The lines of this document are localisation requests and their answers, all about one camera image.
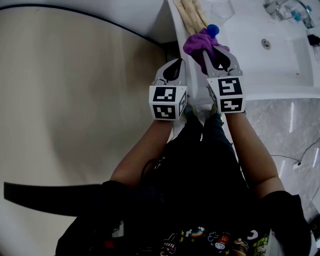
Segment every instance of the white sink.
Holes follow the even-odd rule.
[[[182,47],[189,35],[176,7],[171,0],[168,1],[181,56],[187,62],[190,103],[211,103],[206,89],[207,77],[183,52]],[[208,19],[212,4],[221,1],[201,1]],[[230,48],[239,62],[246,99],[320,98],[320,63],[315,60],[304,25],[279,22],[266,13],[262,4],[250,0],[231,0],[230,3],[235,15],[219,26],[217,39]],[[262,46],[263,39],[268,40],[270,49]]]

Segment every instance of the bathroom wall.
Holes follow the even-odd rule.
[[[4,200],[3,182],[101,184],[153,121],[161,48],[87,15],[0,10],[0,254],[53,256],[75,219]]]
[[[0,7],[44,4],[67,7],[103,17],[158,43],[176,41],[167,0],[1,0]]]

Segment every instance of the cable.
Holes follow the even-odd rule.
[[[163,79],[161,79],[161,78],[157,78],[156,80],[154,80],[154,81],[152,82],[152,85],[153,85],[153,86],[156,84],[157,80],[161,80],[162,82],[164,82],[164,86],[166,86],[167,83],[168,83],[168,81],[165,81],[165,80],[163,80]]]
[[[289,157],[289,156],[285,156],[285,155],[272,154],[271,156],[272,156],[272,157],[283,157],[283,158],[289,158],[289,159],[293,159],[293,160],[296,160],[296,161],[300,162],[300,160],[298,160],[298,159],[295,159],[295,158],[292,158],[292,157]]]
[[[283,157],[283,158],[289,158],[289,159],[292,159],[292,160],[296,160],[296,161],[298,161],[298,166],[300,166],[301,163],[302,163],[302,160],[303,160],[303,158],[304,158],[304,156],[305,156],[305,154],[307,153],[307,151],[308,151],[313,145],[315,145],[318,141],[320,141],[320,138],[318,138],[314,143],[312,143],[312,144],[304,151],[304,153],[302,154],[300,160],[295,159],[295,158],[293,158],[293,157],[281,155],[281,154],[272,154],[271,156],[272,156],[272,157]]]

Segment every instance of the forearm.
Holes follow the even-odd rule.
[[[167,144],[171,129],[171,121],[155,120],[139,142],[116,167],[111,180],[121,182],[129,187],[138,186],[145,164],[151,159],[160,157]]]
[[[234,147],[248,183],[259,197],[284,190],[271,155],[243,113],[226,114]]]

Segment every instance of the purple glove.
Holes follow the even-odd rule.
[[[189,36],[183,46],[184,52],[190,55],[201,66],[201,71],[205,75],[208,75],[208,73],[204,60],[203,50],[206,50],[211,62],[214,62],[216,59],[216,55],[212,50],[212,46],[223,47],[228,52],[230,52],[229,47],[219,44],[217,38],[211,38],[210,35],[208,35],[206,28],[203,28],[197,34]]]

